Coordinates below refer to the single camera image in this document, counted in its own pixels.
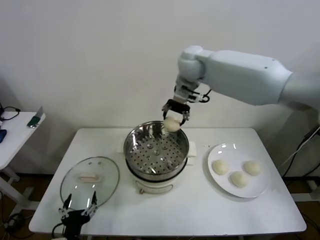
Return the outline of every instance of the round plate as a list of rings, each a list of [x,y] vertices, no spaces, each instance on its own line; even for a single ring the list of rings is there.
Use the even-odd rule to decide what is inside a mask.
[[[244,149],[239,144],[224,143],[214,147],[208,156],[208,168],[216,183],[228,193],[241,198],[256,198],[263,194],[270,182],[270,175],[267,166],[259,159],[253,159],[240,149]],[[225,160],[229,165],[229,172],[225,175],[218,175],[213,169],[216,160]],[[250,160],[258,161],[261,166],[261,173],[252,176],[244,170],[244,163]],[[242,171],[248,178],[248,185],[240,188],[235,186],[230,179],[230,175],[235,171]]]
[[[82,210],[91,204],[95,192],[99,207],[114,194],[119,179],[119,168],[113,160],[104,156],[90,157],[66,173],[60,186],[60,197],[64,202],[72,194],[69,208]]]

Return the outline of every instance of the white plate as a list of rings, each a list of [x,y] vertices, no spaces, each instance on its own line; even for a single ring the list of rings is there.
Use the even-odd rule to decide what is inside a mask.
[[[208,168],[216,183],[228,193],[241,198],[256,198],[263,194],[270,182],[270,175],[267,166],[259,159],[253,159],[241,151],[243,146],[237,143],[224,143],[214,147],[208,156]],[[229,165],[229,172],[225,175],[218,175],[213,169],[216,160],[225,160]],[[261,173],[258,176],[251,176],[244,170],[244,163],[250,160],[258,161],[261,165]],[[248,177],[248,185],[240,188],[235,186],[230,175],[235,171],[242,171]]]

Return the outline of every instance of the white wall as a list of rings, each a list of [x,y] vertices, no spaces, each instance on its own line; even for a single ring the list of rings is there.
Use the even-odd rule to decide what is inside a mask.
[[[318,0],[0,1],[0,98],[47,113],[12,164],[52,173],[79,128],[161,119],[190,45],[271,56],[294,71],[320,40],[319,8]],[[213,93],[185,126],[253,127],[267,145],[290,113]]]

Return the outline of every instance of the black cable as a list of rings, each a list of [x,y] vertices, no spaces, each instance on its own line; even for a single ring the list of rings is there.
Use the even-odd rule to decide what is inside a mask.
[[[299,237],[297,234],[294,235],[297,239],[302,240],[301,237]]]
[[[3,118],[3,117],[0,117],[0,121],[8,121],[8,120],[11,120],[11,119],[14,119],[16,116],[18,116],[21,112],[21,110],[19,108],[16,108],[16,107],[13,107],[13,106],[6,106],[5,108],[3,108],[3,110],[6,110],[6,109],[14,109],[16,111],[16,115],[10,117],[10,118]]]
[[[59,226],[61,226],[61,225],[63,225],[62,222],[58,223],[57,225],[55,225],[55,226],[53,227],[52,232],[51,232],[51,237],[52,237],[52,239],[55,239],[55,238],[56,238],[56,236],[55,236],[55,230],[56,230],[57,227],[59,227]]]
[[[304,144],[319,128],[319,125],[316,125],[314,128],[312,128],[306,135],[304,135],[302,141],[300,142],[299,146],[296,148],[295,151],[298,151],[298,149],[301,147],[302,144]],[[290,170],[292,164],[294,163],[294,160],[296,158],[296,155],[297,155],[298,152],[296,152],[293,156],[292,156],[292,159],[291,159],[291,162],[289,164],[289,167],[287,168],[287,170],[285,171],[285,173],[282,175],[282,177],[285,177],[286,174],[288,173],[288,171]]]
[[[320,234],[320,227],[315,223],[315,221],[313,221],[308,215],[304,214],[301,212],[301,215],[304,216],[305,218],[307,218],[307,222],[309,221],[312,226],[318,231],[318,233]]]
[[[315,166],[312,170],[310,170],[309,172],[307,172],[305,175],[303,175],[303,177],[312,174],[315,170],[317,170],[320,167],[320,162],[318,163],[317,166]]]
[[[13,230],[12,228],[9,228],[8,227],[8,223],[10,221],[16,221],[15,217],[19,216],[20,218],[23,219],[23,222],[25,221],[25,216],[23,216],[21,213],[16,213],[16,214],[13,214],[11,215],[7,221],[5,221],[5,217],[4,217],[4,209],[5,209],[5,202],[4,202],[4,194],[3,192],[1,191],[1,208],[2,208],[2,211],[1,211],[1,220],[2,220],[2,223],[4,225],[4,230],[6,233],[8,233],[11,237],[15,238],[15,239],[27,239],[27,238],[30,238],[32,235],[34,235],[34,233],[31,233],[27,236],[16,236],[13,234],[13,232],[11,232],[11,230]]]
[[[5,210],[5,203],[4,203],[4,194],[1,192],[1,217],[2,217],[2,223],[5,224],[5,217],[4,217],[4,210]]]
[[[296,148],[296,151],[298,151],[298,149],[301,147],[302,144],[304,144],[305,141],[306,141],[306,140],[303,139],[302,142],[300,142],[300,144],[299,144],[298,147]],[[282,177],[285,177],[286,174],[289,172],[292,164],[294,163],[294,160],[295,160],[295,158],[296,158],[297,153],[298,153],[298,152],[296,152],[296,153],[293,155],[293,157],[292,157],[292,159],[291,159],[291,162],[290,162],[288,168],[286,169],[285,173],[282,175]]]
[[[208,94],[211,92],[211,88],[210,88],[210,90],[205,94],[205,95],[203,95],[203,96],[208,96]]]

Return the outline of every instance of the table leg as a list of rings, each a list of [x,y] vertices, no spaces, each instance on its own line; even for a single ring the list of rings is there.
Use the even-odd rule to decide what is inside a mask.
[[[33,192],[33,187],[27,187],[23,194],[18,192],[14,187],[12,187],[8,182],[3,180],[0,177],[0,190],[7,195],[9,198],[11,198],[13,201],[15,201],[17,204],[14,207],[12,214],[16,214],[21,212],[21,210],[36,210],[39,202],[38,201],[30,201],[28,200],[29,196]]]
[[[14,172],[11,167],[7,166],[2,171],[5,173],[5,175],[12,178],[15,182],[18,182],[20,180],[20,177]]]
[[[320,186],[314,181],[307,181],[309,187],[311,188],[311,193],[292,193],[291,196],[293,200],[298,202],[320,202]]]

